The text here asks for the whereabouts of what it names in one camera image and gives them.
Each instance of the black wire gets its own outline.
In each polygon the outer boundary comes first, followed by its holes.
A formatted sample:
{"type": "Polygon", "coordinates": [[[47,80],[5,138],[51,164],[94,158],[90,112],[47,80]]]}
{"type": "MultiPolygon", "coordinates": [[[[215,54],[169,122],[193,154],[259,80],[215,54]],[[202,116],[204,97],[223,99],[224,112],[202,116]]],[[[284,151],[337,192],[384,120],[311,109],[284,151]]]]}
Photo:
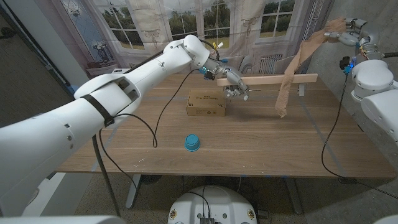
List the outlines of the black wire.
{"type": "MultiPolygon", "coordinates": [[[[99,142],[101,143],[102,150],[104,151],[106,157],[107,157],[107,158],[120,170],[120,172],[122,172],[124,175],[126,175],[126,176],[131,180],[132,184],[134,184],[134,187],[135,187],[136,190],[137,190],[137,189],[138,189],[138,188],[137,188],[137,185],[136,185],[136,183],[134,182],[134,180],[132,179],[132,177],[131,177],[129,174],[127,174],[125,171],[123,171],[122,168],[120,168],[119,165],[111,158],[111,156],[108,154],[108,152],[106,152],[105,147],[104,147],[104,144],[103,144],[103,141],[102,141],[101,132],[102,132],[102,128],[99,130],[98,135],[99,135],[99,142]]],[[[164,223],[164,222],[162,222],[162,220],[160,220],[159,217],[158,217],[157,215],[155,215],[155,213],[150,209],[150,207],[149,207],[149,205],[148,205],[148,203],[147,203],[147,200],[146,200],[146,205],[147,205],[148,209],[150,210],[150,212],[152,212],[153,216],[156,217],[156,218],[158,219],[158,221],[160,221],[160,223],[164,223]]]]}
{"type": "MultiPolygon", "coordinates": [[[[116,214],[119,217],[121,217],[120,211],[119,211],[119,207],[118,207],[118,202],[116,201],[116,197],[114,196],[114,192],[113,192],[113,189],[112,189],[111,181],[109,180],[108,173],[106,172],[106,169],[105,169],[105,166],[104,166],[104,162],[102,161],[102,157],[101,157],[101,154],[100,154],[100,149],[98,149],[98,143],[97,143],[96,135],[94,135],[91,139],[93,141],[95,156],[97,157],[97,161],[98,161],[99,167],[101,168],[101,172],[102,172],[102,174],[104,176],[104,179],[105,179],[106,187],[108,188],[109,194],[110,194],[110,196],[112,198],[114,209],[116,211],[116,214]]],[[[99,140],[101,140],[101,130],[99,131],[99,140]]]]}
{"type": "Polygon", "coordinates": [[[202,201],[204,200],[204,201],[206,202],[206,204],[207,204],[207,209],[209,210],[209,217],[208,217],[208,218],[210,218],[210,206],[209,206],[209,203],[207,202],[207,200],[204,198],[204,196],[202,196],[202,195],[200,195],[200,194],[197,194],[197,193],[195,193],[195,192],[187,192],[187,193],[191,193],[191,194],[197,195],[197,196],[199,196],[199,197],[202,198],[202,201]]]}
{"type": "Polygon", "coordinates": [[[203,191],[201,192],[201,196],[202,196],[201,203],[203,205],[203,217],[205,216],[205,202],[203,201],[205,199],[205,187],[206,187],[206,184],[203,186],[203,191]]]}
{"type": "Polygon", "coordinates": [[[188,75],[184,78],[184,80],[182,80],[181,85],[179,86],[179,88],[177,89],[177,91],[174,93],[174,95],[172,96],[172,98],[169,100],[169,102],[166,103],[166,105],[163,107],[162,112],[160,112],[159,118],[157,119],[157,123],[156,123],[156,128],[155,128],[155,133],[154,133],[154,138],[152,140],[152,145],[153,147],[157,147],[157,142],[156,142],[156,146],[155,146],[155,140],[156,140],[156,132],[157,132],[157,127],[159,126],[159,121],[160,121],[160,117],[162,117],[162,114],[164,112],[164,110],[166,109],[167,105],[169,105],[169,103],[173,100],[173,98],[175,97],[175,95],[178,93],[178,91],[180,91],[182,84],[184,84],[185,80],[188,78],[188,76],[195,70],[199,69],[194,69],[191,70],[191,72],[188,73],[188,75]]]}
{"type": "Polygon", "coordinates": [[[143,64],[149,62],[150,60],[156,58],[157,56],[161,55],[162,53],[163,53],[163,50],[160,51],[160,52],[157,52],[156,54],[150,56],[149,58],[145,59],[144,61],[142,61],[141,63],[137,64],[136,66],[130,68],[128,71],[124,72],[123,74],[126,74],[126,73],[129,73],[129,72],[133,71],[134,69],[140,67],[141,65],[143,65],[143,64]]]}
{"type": "Polygon", "coordinates": [[[389,53],[384,53],[384,58],[388,57],[398,57],[398,52],[389,52],[389,53]]]}
{"type": "Polygon", "coordinates": [[[215,47],[213,46],[213,44],[211,44],[211,43],[209,43],[209,42],[207,42],[207,41],[205,41],[205,40],[201,40],[201,39],[199,39],[199,40],[200,40],[200,42],[203,42],[203,43],[209,45],[212,49],[214,49],[214,51],[215,51],[216,54],[217,54],[216,59],[217,59],[217,60],[220,59],[220,55],[219,55],[219,53],[218,53],[218,50],[217,50],[217,48],[215,48],[215,47]]]}
{"type": "Polygon", "coordinates": [[[156,131],[154,132],[154,130],[152,130],[152,128],[149,126],[149,124],[146,123],[143,119],[141,119],[137,115],[128,114],[128,113],[118,114],[118,115],[114,116],[113,118],[116,118],[118,116],[133,116],[133,117],[137,118],[138,120],[140,120],[141,122],[143,122],[149,128],[149,130],[151,131],[152,135],[154,136],[154,140],[153,140],[153,143],[152,143],[153,147],[157,147],[156,131]]]}
{"type": "MultiPolygon", "coordinates": [[[[349,178],[349,177],[343,177],[342,175],[336,174],[335,172],[333,172],[333,171],[331,171],[330,169],[328,169],[328,168],[326,167],[326,165],[325,165],[325,162],[323,161],[323,154],[324,154],[324,152],[325,152],[326,144],[327,144],[328,141],[329,141],[329,137],[330,137],[330,135],[332,134],[333,130],[335,129],[336,124],[337,124],[337,121],[338,121],[338,118],[339,118],[339,116],[340,116],[341,105],[343,104],[344,92],[345,92],[346,86],[347,86],[347,79],[348,79],[348,75],[346,75],[346,79],[345,79],[345,82],[344,82],[343,93],[341,94],[340,104],[339,104],[339,107],[338,107],[338,112],[337,112],[336,121],[335,121],[333,127],[331,128],[328,137],[327,137],[326,140],[325,140],[325,143],[324,143],[323,148],[322,148],[322,154],[321,154],[321,160],[322,160],[322,165],[323,165],[323,167],[324,167],[329,173],[331,173],[331,174],[333,174],[333,175],[335,175],[335,176],[337,176],[337,177],[340,177],[340,178],[342,178],[342,179],[350,179],[350,178],[349,178]]],[[[369,187],[370,189],[377,190],[378,192],[384,193],[384,194],[386,194],[386,195],[388,195],[388,196],[390,196],[390,197],[393,197],[393,198],[395,198],[395,199],[398,199],[397,196],[395,196],[395,195],[393,195],[393,194],[391,194],[391,193],[389,193],[389,192],[386,192],[386,191],[383,191],[383,190],[381,190],[381,189],[378,189],[378,188],[369,186],[369,185],[367,185],[367,184],[364,184],[364,183],[362,183],[362,182],[357,181],[356,179],[352,179],[352,181],[354,181],[354,182],[357,183],[357,184],[361,184],[361,185],[363,185],[363,186],[365,186],[365,187],[369,187]]]]}

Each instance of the white robotic arm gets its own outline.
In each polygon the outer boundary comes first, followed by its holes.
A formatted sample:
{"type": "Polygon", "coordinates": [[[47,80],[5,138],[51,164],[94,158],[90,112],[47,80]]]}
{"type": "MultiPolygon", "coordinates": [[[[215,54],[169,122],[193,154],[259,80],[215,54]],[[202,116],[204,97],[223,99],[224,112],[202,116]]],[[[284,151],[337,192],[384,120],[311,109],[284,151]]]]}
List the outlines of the white robotic arm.
{"type": "Polygon", "coordinates": [[[4,216],[24,211],[34,190],[53,170],[81,148],[101,128],[115,128],[133,113],[142,97],[170,74],[193,63],[206,75],[226,75],[234,95],[249,96],[241,74],[217,60],[200,40],[188,35],[159,57],[127,74],[96,77],[76,93],[76,100],[48,113],[0,129],[0,209],[4,216]]]}
{"type": "Polygon", "coordinates": [[[356,56],[340,62],[340,67],[353,68],[355,89],[351,96],[361,103],[366,116],[380,126],[398,145],[398,83],[387,63],[387,54],[379,51],[379,28],[362,19],[346,19],[347,32],[327,32],[347,46],[355,46],[356,56]]]}

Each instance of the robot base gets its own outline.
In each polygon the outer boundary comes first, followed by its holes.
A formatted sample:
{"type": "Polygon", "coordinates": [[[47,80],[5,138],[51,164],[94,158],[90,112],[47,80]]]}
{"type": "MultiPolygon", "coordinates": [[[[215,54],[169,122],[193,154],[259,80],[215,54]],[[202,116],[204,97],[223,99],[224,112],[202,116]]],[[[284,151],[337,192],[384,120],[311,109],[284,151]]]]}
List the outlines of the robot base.
{"type": "Polygon", "coordinates": [[[253,206],[242,195],[216,185],[204,187],[197,187],[190,191],[198,195],[187,192],[174,202],[170,209],[168,224],[257,223],[253,206]],[[199,196],[202,194],[209,204],[210,218],[208,206],[199,196]]]}

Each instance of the window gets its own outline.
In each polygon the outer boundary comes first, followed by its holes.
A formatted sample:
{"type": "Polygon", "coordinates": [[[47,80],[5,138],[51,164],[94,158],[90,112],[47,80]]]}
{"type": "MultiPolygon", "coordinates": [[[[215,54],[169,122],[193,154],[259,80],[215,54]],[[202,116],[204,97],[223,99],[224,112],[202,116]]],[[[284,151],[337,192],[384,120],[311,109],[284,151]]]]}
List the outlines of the window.
{"type": "Polygon", "coordinates": [[[144,50],[139,30],[132,21],[125,0],[99,0],[95,4],[122,47],[144,50]]]}
{"type": "Polygon", "coordinates": [[[114,60],[108,46],[101,38],[80,0],[61,0],[61,3],[80,34],[81,39],[86,44],[93,61],[108,62],[114,60]]]}
{"type": "Polygon", "coordinates": [[[217,45],[222,42],[222,49],[229,48],[231,6],[227,2],[203,0],[203,23],[205,40],[217,45]]]}
{"type": "Polygon", "coordinates": [[[295,0],[267,0],[262,15],[260,38],[285,36],[295,0]]]}
{"type": "Polygon", "coordinates": [[[173,40],[182,39],[188,34],[198,35],[193,1],[164,0],[164,6],[173,40]]]}

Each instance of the printed backdrop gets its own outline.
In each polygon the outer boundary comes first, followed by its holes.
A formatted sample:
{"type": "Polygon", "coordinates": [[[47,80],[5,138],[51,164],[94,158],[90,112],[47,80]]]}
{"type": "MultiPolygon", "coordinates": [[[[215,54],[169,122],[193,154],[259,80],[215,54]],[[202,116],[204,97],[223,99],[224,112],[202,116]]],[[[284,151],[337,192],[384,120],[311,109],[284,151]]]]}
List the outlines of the printed backdrop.
{"type": "Polygon", "coordinates": [[[331,0],[36,0],[87,75],[130,68],[173,40],[223,46],[244,73],[270,74],[321,28],[331,0]]]}

